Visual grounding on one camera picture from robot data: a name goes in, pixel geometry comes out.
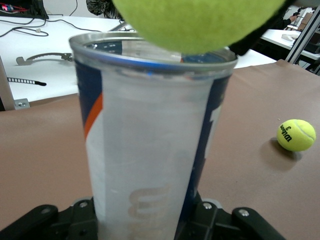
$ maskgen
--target orange stripe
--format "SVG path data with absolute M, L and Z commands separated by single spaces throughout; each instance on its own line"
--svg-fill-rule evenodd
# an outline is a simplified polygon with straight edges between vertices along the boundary
M 85 121 L 85 125 L 84 125 L 84 137 L 85 139 L 87 139 L 88 133 L 92 127 L 92 125 L 94 124 L 97 116 L 99 115 L 99 113 L 102 110 L 102 93 L 100 93 L 100 95 L 98 96 L 98 98 L 95 100 L 89 115 Z

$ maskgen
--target green fuzzy ball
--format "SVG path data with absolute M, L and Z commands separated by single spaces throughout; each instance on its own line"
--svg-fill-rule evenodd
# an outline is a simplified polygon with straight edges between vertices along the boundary
M 284 0 L 113 0 L 144 39 L 170 51 L 201 54 L 241 40 Z
M 309 122 L 290 119 L 279 126 L 276 138 L 283 148 L 300 152 L 310 148 L 317 136 L 314 127 Z

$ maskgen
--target tennis ball can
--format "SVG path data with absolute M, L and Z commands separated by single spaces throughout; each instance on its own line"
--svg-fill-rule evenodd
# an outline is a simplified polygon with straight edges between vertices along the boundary
M 99 239 L 178 239 L 237 57 L 171 52 L 133 32 L 69 42 Z

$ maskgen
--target yellow tennis ball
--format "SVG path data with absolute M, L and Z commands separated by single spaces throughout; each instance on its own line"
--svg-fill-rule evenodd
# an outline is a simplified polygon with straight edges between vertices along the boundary
M 314 127 L 307 121 L 299 119 L 291 119 L 282 123 L 276 137 L 282 147 L 293 152 L 307 150 L 317 138 Z
M 144 39 L 184 54 L 202 54 L 241 40 L 285 0 L 113 0 Z

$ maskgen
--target blue label stripe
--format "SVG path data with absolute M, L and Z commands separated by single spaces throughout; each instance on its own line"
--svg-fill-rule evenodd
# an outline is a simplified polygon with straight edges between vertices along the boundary
M 228 80 L 229 76 L 214 80 L 211 86 L 199 137 L 198 147 L 196 150 L 190 181 L 186 191 L 178 227 L 176 230 L 175 239 L 177 239 L 177 237 L 181 233 L 181 230 L 186 224 L 193 209 L 195 196 L 198 191 L 198 184 L 205 164 L 206 147 L 209 140 L 211 127 L 213 125 L 213 121 L 211 121 L 211 114 L 222 104 L 224 94 L 228 85 Z
M 75 63 L 82 122 L 85 125 L 93 105 L 102 92 L 102 76 L 101 71 L 98 69 L 77 61 Z

